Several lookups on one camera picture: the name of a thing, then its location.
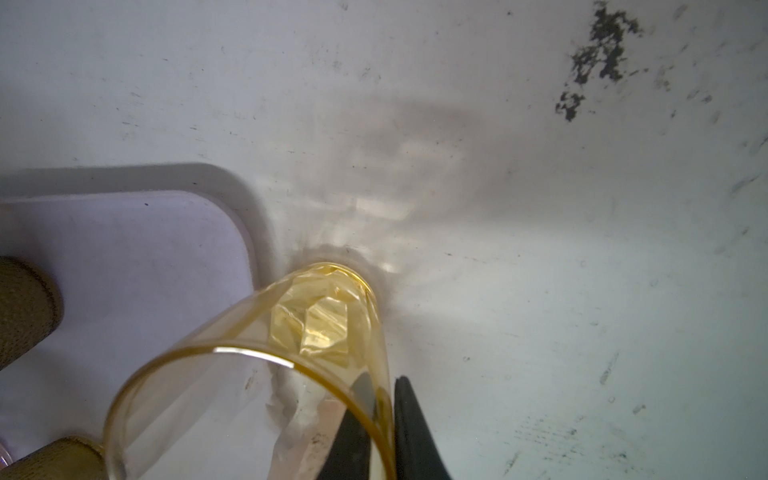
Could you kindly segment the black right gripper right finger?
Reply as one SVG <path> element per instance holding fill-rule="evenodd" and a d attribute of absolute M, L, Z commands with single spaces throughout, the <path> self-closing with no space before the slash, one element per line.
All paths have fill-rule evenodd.
<path fill-rule="evenodd" d="M 395 457 L 398 480 L 451 480 L 410 380 L 394 388 Z"/>

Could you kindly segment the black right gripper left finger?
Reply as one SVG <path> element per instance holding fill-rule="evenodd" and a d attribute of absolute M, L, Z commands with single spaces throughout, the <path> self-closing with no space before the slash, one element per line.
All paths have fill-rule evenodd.
<path fill-rule="evenodd" d="M 352 392 L 362 401 L 362 411 L 377 419 L 373 383 L 369 373 L 361 374 Z M 371 438 L 355 414 L 347 409 L 317 480 L 368 480 Z"/>

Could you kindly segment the yellow clear glass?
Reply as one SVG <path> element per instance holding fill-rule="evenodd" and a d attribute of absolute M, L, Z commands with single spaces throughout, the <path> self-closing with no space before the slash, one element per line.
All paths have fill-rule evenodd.
<path fill-rule="evenodd" d="M 377 419 L 352 392 L 369 373 Z M 139 368 L 104 427 L 112 479 L 268 479 L 295 401 L 330 397 L 371 438 L 369 479 L 395 477 L 377 301 L 354 270 L 315 263 L 238 302 Z"/>

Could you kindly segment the lilac plastic tray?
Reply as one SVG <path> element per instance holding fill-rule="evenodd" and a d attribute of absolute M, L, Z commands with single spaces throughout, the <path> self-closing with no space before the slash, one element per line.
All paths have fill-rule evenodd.
<path fill-rule="evenodd" d="M 97 439 L 139 367 L 263 285 L 259 214 L 209 194 L 5 199 L 1 252 L 40 266 L 60 326 L 1 372 L 1 442 L 20 459 L 70 434 Z"/>

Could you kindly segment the brown textured tall glass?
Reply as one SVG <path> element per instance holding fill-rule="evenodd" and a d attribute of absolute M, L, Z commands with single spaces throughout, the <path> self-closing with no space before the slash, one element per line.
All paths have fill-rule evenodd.
<path fill-rule="evenodd" d="M 37 265 L 1 257 L 1 369 L 42 342 L 60 325 L 62 294 Z"/>

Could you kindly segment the pink frosted glass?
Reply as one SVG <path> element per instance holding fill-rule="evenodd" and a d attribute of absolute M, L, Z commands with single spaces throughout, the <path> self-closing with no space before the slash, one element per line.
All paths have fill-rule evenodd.
<path fill-rule="evenodd" d="M 346 406 L 333 398 L 295 401 L 274 444 L 268 479 L 315 479 L 329 455 Z"/>

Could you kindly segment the brown textured short glass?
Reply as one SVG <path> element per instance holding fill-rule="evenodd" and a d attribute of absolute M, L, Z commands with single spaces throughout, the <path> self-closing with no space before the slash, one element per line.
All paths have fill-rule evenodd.
<path fill-rule="evenodd" d="M 58 439 L 1 471 L 6 480 L 106 480 L 103 448 L 84 437 Z"/>

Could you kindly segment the pink clear glass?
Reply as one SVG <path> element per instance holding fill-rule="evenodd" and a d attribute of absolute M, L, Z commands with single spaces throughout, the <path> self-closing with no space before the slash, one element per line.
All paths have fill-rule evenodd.
<path fill-rule="evenodd" d="M 13 463 L 11 454 L 3 444 L 0 444 L 0 469 L 3 470 Z"/>

